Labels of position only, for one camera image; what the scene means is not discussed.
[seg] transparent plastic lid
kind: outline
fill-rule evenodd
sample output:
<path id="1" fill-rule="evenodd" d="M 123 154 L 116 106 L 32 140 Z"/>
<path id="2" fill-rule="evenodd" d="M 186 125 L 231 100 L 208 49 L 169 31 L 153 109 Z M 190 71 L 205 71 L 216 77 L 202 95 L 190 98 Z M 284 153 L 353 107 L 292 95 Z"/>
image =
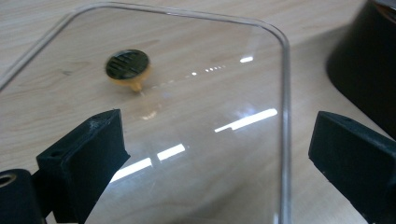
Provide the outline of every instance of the transparent plastic lid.
<path id="1" fill-rule="evenodd" d="M 127 49 L 149 57 L 141 91 L 106 74 Z M 0 85 L 1 170 L 33 173 L 35 156 L 83 120 L 121 110 L 131 159 L 87 223 L 290 222 L 289 47 L 271 25 L 90 5 L 66 15 Z"/>

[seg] wooden table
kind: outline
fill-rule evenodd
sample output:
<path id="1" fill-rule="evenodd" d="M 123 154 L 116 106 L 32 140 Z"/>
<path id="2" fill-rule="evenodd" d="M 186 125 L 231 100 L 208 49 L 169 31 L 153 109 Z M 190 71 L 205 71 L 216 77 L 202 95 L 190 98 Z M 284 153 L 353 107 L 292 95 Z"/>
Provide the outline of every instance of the wooden table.
<path id="1" fill-rule="evenodd" d="M 91 0 L 0 1 L 0 74 L 4 74 L 64 14 L 93 2 Z M 364 1 L 122 2 L 249 17 L 267 21 L 285 33 L 291 46 L 293 221 L 296 224 L 365 223 L 361 215 L 328 183 L 307 157 L 310 137 L 319 110 L 351 117 L 383 133 L 336 90 L 324 70 L 326 57 L 346 31 Z M 18 155 L 0 150 L 0 157 L 4 156 L 12 159 Z"/>

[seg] gold knob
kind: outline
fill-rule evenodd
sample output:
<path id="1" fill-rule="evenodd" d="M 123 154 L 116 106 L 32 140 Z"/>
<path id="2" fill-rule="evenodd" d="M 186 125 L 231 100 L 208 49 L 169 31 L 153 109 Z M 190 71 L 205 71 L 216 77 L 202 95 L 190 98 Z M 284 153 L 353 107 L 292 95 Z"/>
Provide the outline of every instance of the gold knob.
<path id="1" fill-rule="evenodd" d="M 142 82 L 149 76 L 149 56 L 137 49 L 127 49 L 114 54 L 106 64 L 110 80 L 133 91 L 142 91 Z"/>

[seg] transparent tray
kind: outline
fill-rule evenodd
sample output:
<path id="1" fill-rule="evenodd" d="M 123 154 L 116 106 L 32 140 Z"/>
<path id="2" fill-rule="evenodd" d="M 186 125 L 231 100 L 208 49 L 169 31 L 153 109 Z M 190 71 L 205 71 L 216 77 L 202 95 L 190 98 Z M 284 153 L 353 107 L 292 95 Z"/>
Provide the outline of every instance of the transparent tray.
<path id="1" fill-rule="evenodd" d="M 143 90 L 106 62 L 139 49 Z M 131 155 L 87 223 L 290 223 L 289 47 L 262 21 L 94 4 L 66 15 L 0 78 L 0 168 L 120 108 Z"/>

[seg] transparent rim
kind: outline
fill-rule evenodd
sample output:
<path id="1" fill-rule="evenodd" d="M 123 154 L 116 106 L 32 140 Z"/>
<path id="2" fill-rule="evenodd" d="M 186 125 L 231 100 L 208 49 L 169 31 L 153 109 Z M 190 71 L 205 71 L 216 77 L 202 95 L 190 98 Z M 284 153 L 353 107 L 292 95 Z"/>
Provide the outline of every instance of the transparent rim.
<path id="1" fill-rule="evenodd" d="M 167 14 L 179 17 L 195 18 L 210 21 L 225 21 L 230 23 L 245 24 L 261 27 L 273 34 L 282 46 L 282 142 L 281 142 L 281 192 L 280 192 L 280 224 L 291 223 L 291 154 L 290 154 L 290 46 L 286 36 L 275 26 L 264 21 L 225 16 L 198 11 L 189 11 L 169 7 L 148 7 L 142 5 L 124 3 L 94 3 L 76 8 L 60 19 L 42 38 L 24 53 L 9 69 L 0 76 L 0 92 L 7 87 L 12 79 L 46 47 L 75 17 L 100 7 L 129 9 L 134 11 L 146 11 L 158 14 Z"/>

